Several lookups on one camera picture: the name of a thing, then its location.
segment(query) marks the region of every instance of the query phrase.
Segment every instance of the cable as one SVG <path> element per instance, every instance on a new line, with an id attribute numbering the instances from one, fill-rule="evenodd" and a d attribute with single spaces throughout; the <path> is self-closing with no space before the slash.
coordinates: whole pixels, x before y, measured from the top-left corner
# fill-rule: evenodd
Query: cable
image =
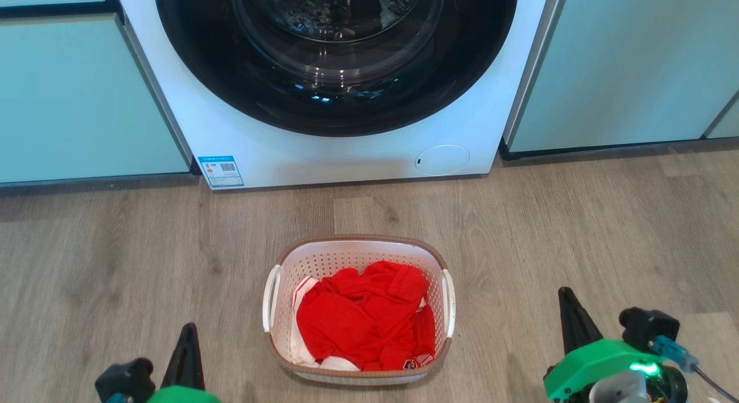
<path id="1" fill-rule="evenodd" d="M 701 377 L 705 382 L 707 382 L 709 386 L 713 387 L 714 390 L 716 390 L 721 395 L 723 395 L 723 397 L 728 398 L 728 400 L 731 401 L 732 403 L 739 403 L 739 400 L 737 400 L 736 397 L 729 394 L 728 391 L 724 390 L 718 384 L 716 384 L 716 382 L 714 382 L 709 376 L 707 376 L 705 372 L 701 371 L 695 364 L 692 364 L 691 367 L 693 371 L 699 375 L 699 377 Z"/>

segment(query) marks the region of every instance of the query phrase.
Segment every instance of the laminate floor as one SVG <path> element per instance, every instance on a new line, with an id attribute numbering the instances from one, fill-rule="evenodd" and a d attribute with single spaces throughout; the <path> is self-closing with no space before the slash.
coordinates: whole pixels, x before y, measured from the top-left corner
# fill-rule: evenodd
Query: laminate floor
<path id="1" fill-rule="evenodd" d="M 443 368 L 413 385 L 299 381 L 267 347 L 269 269 L 304 237 L 424 240 L 457 287 Z M 607 337 L 657 308 L 705 372 L 739 393 L 739 150 L 529 166 L 481 179 L 212 193 L 203 181 L 5 190 L 0 196 L 0 401 L 94 402 L 111 363 L 161 381 L 183 324 L 224 402 L 546 401 L 562 358 L 557 288 Z M 691 377 L 694 401 L 717 398 Z"/>

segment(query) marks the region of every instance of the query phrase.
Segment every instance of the washing machine door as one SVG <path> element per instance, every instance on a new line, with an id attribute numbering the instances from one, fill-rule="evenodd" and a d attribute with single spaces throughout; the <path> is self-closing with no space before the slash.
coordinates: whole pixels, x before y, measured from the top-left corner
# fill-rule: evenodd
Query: washing machine door
<path id="1" fill-rule="evenodd" d="M 388 132 L 449 105 L 501 50 L 516 3 L 156 0 L 175 50 L 215 95 L 320 136 Z"/>

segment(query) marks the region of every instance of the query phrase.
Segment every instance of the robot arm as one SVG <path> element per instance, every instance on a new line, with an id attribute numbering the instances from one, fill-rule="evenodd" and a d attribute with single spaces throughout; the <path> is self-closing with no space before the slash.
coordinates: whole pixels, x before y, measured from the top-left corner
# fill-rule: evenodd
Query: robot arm
<path id="1" fill-rule="evenodd" d="M 555 403 L 686 403 L 682 373 L 663 366 L 667 357 L 651 346 L 674 341 L 680 322 L 660 311 L 621 313 L 623 341 L 605 339 L 570 288 L 559 290 L 565 358 L 544 376 Z"/>
<path id="2" fill-rule="evenodd" d="M 156 391 L 150 379 L 153 370 L 151 361 L 143 358 L 113 364 L 95 381 L 95 390 L 104 403 L 220 403 L 206 392 L 200 343 L 192 322 L 182 327 L 162 385 Z"/>

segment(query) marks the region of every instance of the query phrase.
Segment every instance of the basket handle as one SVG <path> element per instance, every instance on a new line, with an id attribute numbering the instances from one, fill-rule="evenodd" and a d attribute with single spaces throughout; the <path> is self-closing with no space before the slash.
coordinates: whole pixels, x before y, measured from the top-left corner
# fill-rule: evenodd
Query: basket handle
<path id="1" fill-rule="evenodd" d="M 454 295 L 454 281 L 447 269 L 442 271 L 441 287 L 444 298 L 444 326 L 446 338 L 454 336 L 454 325 L 457 322 L 457 298 Z"/>
<path id="2" fill-rule="evenodd" d="M 262 326 L 264 332 L 270 332 L 275 322 L 275 309 L 277 308 L 277 291 L 281 279 L 280 265 L 277 264 L 267 277 L 267 285 L 264 287 L 262 297 Z"/>

